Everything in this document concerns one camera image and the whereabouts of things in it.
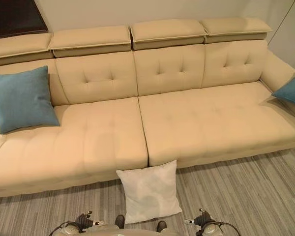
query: backrest cushion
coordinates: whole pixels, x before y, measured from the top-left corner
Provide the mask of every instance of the backrest cushion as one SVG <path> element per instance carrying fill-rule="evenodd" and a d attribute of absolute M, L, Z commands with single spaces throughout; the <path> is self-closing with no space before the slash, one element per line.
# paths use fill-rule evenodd
<path fill-rule="evenodd" d="M 206 44 L 202 87 L 254 82 L 260 78 L 266 61 L 265 40 Z"/>
<path fill-rule="evenodd" d="M 3 65 L 3 66 L 0 66 L 0 75 L 15 74 L 19 72 L 33 70 L 45 65 L 48 66 L 48 76 L 49 76 L 48 79 L 49 79 L 52 105 L 59 106 L 59 105 L 69 104 L 63 92 L 63 88 L 61 86 L 61 83 L 58 77 L 55 59 L 35 60 L 35 61 L 29 61 L 29 62 L 23 62 L 23 63 Z"/>
<path fill-rule="evenodd" d="M 134 51 L 139 95 L 201 87 L 205 47 L 202 44 Z"/>
<path fill-rule="evenodd" d="M 137 96 L 132 52 L 56 59 L 70 104 Z"/>

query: gray carpet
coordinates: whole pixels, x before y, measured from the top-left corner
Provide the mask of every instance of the gray carpet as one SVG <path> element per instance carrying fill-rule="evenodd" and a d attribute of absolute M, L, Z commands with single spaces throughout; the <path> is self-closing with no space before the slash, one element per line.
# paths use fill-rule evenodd
<path fill-rule="evenodd" d="M 164 219 L 182 236 L 195 235 L 196 226 L 183 220 L 198 216 L 200 207 L 236 225 L 243 236 L 295 236 L 295 148 L 180 169 L 177 195 L 183 213 Z M 47 236 L 87 210 L 108 223 L 125 214 L 120 180 L 0 198 L 0 236 Z M 158 220 L 126 228 L 154 230 Z"/>

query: dark picture frame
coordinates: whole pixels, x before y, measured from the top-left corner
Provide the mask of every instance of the dark picture frame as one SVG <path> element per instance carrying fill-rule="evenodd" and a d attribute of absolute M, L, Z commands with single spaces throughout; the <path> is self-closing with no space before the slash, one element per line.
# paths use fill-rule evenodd
<path fill-rule="evenodd" d="M 48 32 L 34 0 L 0 0 L 0 38 Z"/>

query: black shoe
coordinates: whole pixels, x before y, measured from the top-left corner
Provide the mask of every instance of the black shoe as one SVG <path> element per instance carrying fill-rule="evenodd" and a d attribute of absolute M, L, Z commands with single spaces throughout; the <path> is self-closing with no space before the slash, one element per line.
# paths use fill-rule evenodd
<path fill-rule="evenodd" d="M 119 215 L 115 220 L 115 225 L 117 225 L 120 229 L 124 229 L 124 216 Z"/>
<path fill-rule="evenodd" d="M 162 220 L 158 222 L 156 231 L 160 233 L 163 229 L 166 229 L 166 228 L 167 228 L 166 222 Z"/>

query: white pillow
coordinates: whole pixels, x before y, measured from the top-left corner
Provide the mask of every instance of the white pillow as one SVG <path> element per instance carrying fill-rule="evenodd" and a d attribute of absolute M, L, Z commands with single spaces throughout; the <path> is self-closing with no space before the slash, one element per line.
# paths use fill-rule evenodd
<path fill-rule="evenodd" d="M 117 171 L 126 195 L 126 224 L 182 212 L 176 197 L 177 162 Z"/>

